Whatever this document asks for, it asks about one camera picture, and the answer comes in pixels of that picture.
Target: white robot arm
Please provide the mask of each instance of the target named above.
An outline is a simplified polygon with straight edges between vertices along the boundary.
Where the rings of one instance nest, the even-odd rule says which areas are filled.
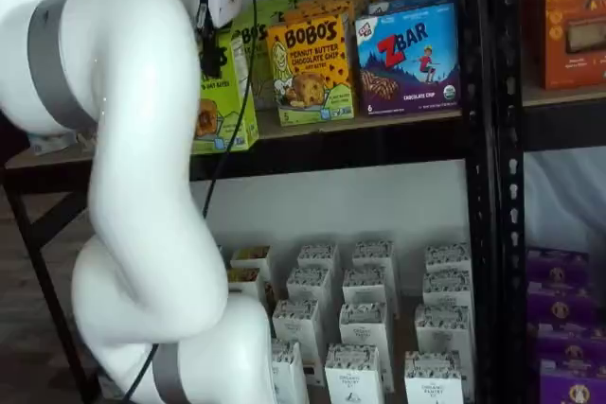
[[[208,0],[215,25],[240,0]],[[180,0],[0,0],[0,108],[26,132],[98,122],[97,233],[73,275],[74,314],[123,390],[152,344],[139,403],[273,403],[263,306],[227,293],[189,189],[200,66]]]

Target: white box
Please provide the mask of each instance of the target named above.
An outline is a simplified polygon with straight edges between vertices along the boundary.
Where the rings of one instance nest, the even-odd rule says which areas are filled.
[[[345,270],[343,297],[345,303],[385,303],[391,314],[382,267],[358,267]]]
[[[343,268],[341,266],[341,256],[339,247],[335,243],[322,243],[314,245],[305,245],[296,259],[300,268],[321,267],[330,270],[332,275],[332,301],[335,312],[338,312],[343,305]]]
[[[331,344],[326,358],[331,404],[384,404],[374,345]]]
[[[272,340],[272,373],[277,404],[309,404],[300,344]]]
[[[360,241],[356,244],[352,260],[354,267],[374,265],[384,268],[389,306],[400,318],[400,275],[393,241]]]
[[[406,396],[411,404],[463,404],[461,373],[453,354],[406,352]]]
[[[227,285],[230,292],[243,293],[259,300],[269,311],[265,299],[265,286],[258,269],[230,269],[227,271]]]
[[[427,272],[441,272],[447,269],[462,270],[469,272],[472,278],[472,255],[468,244],[428,246],[425,249],[425,268]]]
[[[465,401],[475,402],[475,362],[469,309],[419,305],[415,311],[415,329],[420,352],[458,353]]]
[[[376,345],[386,393],[395,392],[391,314],[385,303],[346,304],[339,317],[343,344]]]
[[[236,269],[259,269],[265,287],[265,300],[273,310],[278,300],[279,288],[271,248],[269,246],[240,248],[232,256],[230,264]]]
[[[317,300],[280,300],[277,302],[272,321],[279,340],[299,341],[307,383],[324,386],[323,361],[326,357],[326,342]]]
[[[295,267],[286,282],[291,300],[317,300],[328,343],[341,340],[337,310],[332,302],[332,276],[321,267]]]

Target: bobo's logo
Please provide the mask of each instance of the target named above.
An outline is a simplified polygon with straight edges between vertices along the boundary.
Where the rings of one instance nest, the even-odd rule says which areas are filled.
[[[396,33],[377,43],[377,50],[385,53],[385,65],[387,68],[395,66],[406,60],[404,51],[413,44],[420,43],[429,38],[424,23],[418,23],[415,28],[406,30],[406,33]]]
[[[587,404],[589,402],[589,390],[584,385],[575,385],[568,394],[575,404]]]
[[[336,21],[325,21],[317,26],[311,25],[298,28],[297,30],[289,30],[284,34],[284,38],[286,39],[286,45],[290,49],[297,43],[314,44],[318,39],[332,41],[337,36],[336,29]]]

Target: cookie image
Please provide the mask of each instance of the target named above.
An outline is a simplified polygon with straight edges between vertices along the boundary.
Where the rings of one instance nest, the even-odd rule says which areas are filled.
[[[200,100],[200,113],[196,123],[196,136],[201,137],[206,134],[215,134],[217,132],[217,103],[212,99]]]
[[[315,73],[302,73],[293,78],[296,101],[309,108],[324,104],[324,78]]]
[[[551,307],[551,313],[558,319],[566,319],[570,315],[570,308],[563,302],[557,302]]]

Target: bobo's box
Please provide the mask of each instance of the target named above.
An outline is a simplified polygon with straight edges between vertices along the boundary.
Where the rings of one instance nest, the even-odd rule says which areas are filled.
[[[537,358],[606,360],[606,328],[597,325],[539,324]]]
[[[267,46],[282,126],[353,118],[349,21],[345,13],[324,14],[269,28]]]
[[[597,305],[586,288],[529,282],[526,312],[530,322],[592,324],[596,321]]]
[[[444,3],[356,21],[361,109],[413,114],[456,108],[455,5]]]
[[[605,0],[523,0],[529,48],[547,89],[604,82]]]
[[[386,393],[394,393],[392,326],[385,303],[343,305],[339,327],[343,343],[377,346],[383,389]]]
[[[272,373],[277,404],[309,404],[297,341],[272,340]]]
[[[603,361],[542,360],[541,404],[601,404],[606,402]]]
[[[573,251],[528,248],[526,279],[587,286],[589,284],[589,255]]]
[[[217,34],[219,56],[211,66],[218,71],[213,76],[203,63],[200,111],[196,122],[193,153],[220,153],[231,140],[248,78],[248,62],[241,38],[231,39],[228,31]],[[252,93],[248,94],[244,117],[232,150],[248,150],[258,140],[257,117]]]
[[[393,241],[359,241],[352,260],[354,267],[383,267],[389,306],[396,317],[400,318],[400,279]]]
[[[280,300],[272,317],[276,337],[282,341],[299,341],[303,372],[309,385],[324,386],[326,343],[320,324],[316,300],[291,302]]]
[[[374,345],[331,344],[326,358],[331,404],[383,404],[379,351]]]

